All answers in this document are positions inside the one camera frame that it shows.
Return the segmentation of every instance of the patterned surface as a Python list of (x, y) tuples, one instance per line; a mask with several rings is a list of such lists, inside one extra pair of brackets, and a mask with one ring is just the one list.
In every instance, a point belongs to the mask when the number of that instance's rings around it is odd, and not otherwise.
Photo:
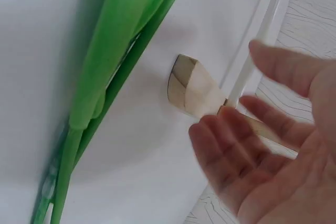
[[(277, 46), (319, 58), (336, 58), (336, 0), (290, 0)], [(313, 122), (311, 103), (286, 87), (263, 78), (256, 95), (298, 121)], [(276, 152), (294, 152), (272, 144)], [(184, 224), (238, 223), (208, 186)]]

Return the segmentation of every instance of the white wall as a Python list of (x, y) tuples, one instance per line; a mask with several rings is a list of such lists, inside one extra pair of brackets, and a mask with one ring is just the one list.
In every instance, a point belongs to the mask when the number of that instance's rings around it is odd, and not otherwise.
[[(29, 223), (102, 0), (0, 0), (0, 221)], [(257, 0), (177, 0), (75, 169), (63, 223), (179, 223), (206, 181), (171, 107), (179, 53), (222, 80)]]

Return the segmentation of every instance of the hand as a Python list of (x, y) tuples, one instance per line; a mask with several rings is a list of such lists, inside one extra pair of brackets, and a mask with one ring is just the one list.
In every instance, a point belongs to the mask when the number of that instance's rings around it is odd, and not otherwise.
[(296, 122), (244, 96), (241, 104), (296, 148), (297, 158), (273, 154), (239, 112), (223, 107), (189, 130), (199, 164), (241, 224), (335, 223), (336, 61), (258, 41), (249, 47), (267, 77), (311, 100), (316, 124)]

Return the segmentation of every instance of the wooden piece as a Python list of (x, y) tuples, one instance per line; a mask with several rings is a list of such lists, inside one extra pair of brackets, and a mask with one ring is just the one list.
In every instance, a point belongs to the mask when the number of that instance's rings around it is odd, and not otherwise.
[[(187, 114), (201, 118), (217, 114), (226, 99), (203, 65), (188, 56), (179, 55), (168, 82), (168, 100)], [(280, 140), (262, 122), (244, 115), (256, 134), (276, 143)]]

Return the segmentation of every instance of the fingers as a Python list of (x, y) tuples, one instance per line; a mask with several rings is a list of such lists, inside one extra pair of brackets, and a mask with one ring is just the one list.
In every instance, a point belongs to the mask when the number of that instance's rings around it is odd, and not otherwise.
[(192, 125), (189, 135), (199, 165), (215, 192), (218, 193), (237, 178), (238, 172), (228, 163), (206, 125), (203, 123)]
[(283, 142), (296, 149), (302, 146), (315, 129), (314, 125), (296, 122), (257, 97), (245, 95), (239, 101), (249, 112), (270, 127)]
[(235, 214), (249, 193), (290, 161), (272, 154), (233, 108), (203, 117), (189, 134), (210, 184)]
[(254, 133), (244, 116), (237, 110), (230, 107), (223, 107), (218, 116), (228, 124), (236, 136), (236, 141), (238, 141), (247, 152), (254, 165), (258, 165), (261, 159), (270, 153), (269, 149)]
[(310, 90), (312, 81), (330, 62), (282, 48), (268, 47), (257, 40), (250, 42), (249, 49), (261, 72), (303, 97), (313, 92)]

